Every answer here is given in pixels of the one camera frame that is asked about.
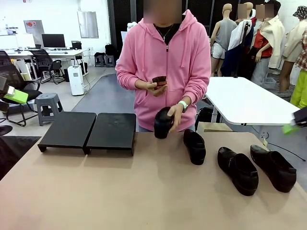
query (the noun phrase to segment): beige coat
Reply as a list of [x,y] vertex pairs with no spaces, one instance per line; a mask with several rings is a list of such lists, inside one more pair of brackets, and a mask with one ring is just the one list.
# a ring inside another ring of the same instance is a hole
[[305,30],[307,30],[307,19],[300,21],[287,35],[287,42],[283,51],[283,56],[287,61],[295,62],[302,52],[301,40]]
[[277,62],[281,55],[280,46],[284,36],[284,26],[279,20],[278,15],[269,21],[264,21],[260,34],[264,36],[273,48],[269,67],[276,68]]

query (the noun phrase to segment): white air purifier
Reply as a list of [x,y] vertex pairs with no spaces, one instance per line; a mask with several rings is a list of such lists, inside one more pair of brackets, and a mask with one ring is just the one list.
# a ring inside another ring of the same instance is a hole
[[69,66],[68,69],[69,82],[71,84],[71,93],[73,96],[84,94],[84,84],[81,66]]

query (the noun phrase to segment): black leather shoe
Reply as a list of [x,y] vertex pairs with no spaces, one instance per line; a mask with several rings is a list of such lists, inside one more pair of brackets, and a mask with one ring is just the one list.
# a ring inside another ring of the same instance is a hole
[[288,193],[293,188],[296,183],[296,169],[279,152],[251,145],[250,154],[278,191]]
[[191,129],[186,129],[183,134],[183,142],[189,150],[191,162],[195,165],[202,165],[206,156],[203,138]]
[[250,159],[243,153],[236,154],[227,147],[221,147],[217,154],[220,168],[232,178],[237,190],[245,195],[254,195],[258,187],[258,172]]
[[159,139],[167,137],[169,130],[174,124],[174,116],[167,113],[171,107],[161,109],[154,118],[154,136]]

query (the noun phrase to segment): plaid shirt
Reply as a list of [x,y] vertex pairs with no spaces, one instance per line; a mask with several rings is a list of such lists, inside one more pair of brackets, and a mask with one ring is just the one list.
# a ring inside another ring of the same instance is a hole
[[303,51],[297,58],[295,64],[301,69],[307,71],[307,30],[305,30],[303,33],[302,47]]

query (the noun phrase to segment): yellow-green pants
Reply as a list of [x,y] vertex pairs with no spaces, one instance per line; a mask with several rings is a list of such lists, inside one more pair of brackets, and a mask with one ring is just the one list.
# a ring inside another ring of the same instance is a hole
[[299,73],[290,102],[300,109],[307,106],[307,71],[303,69]]

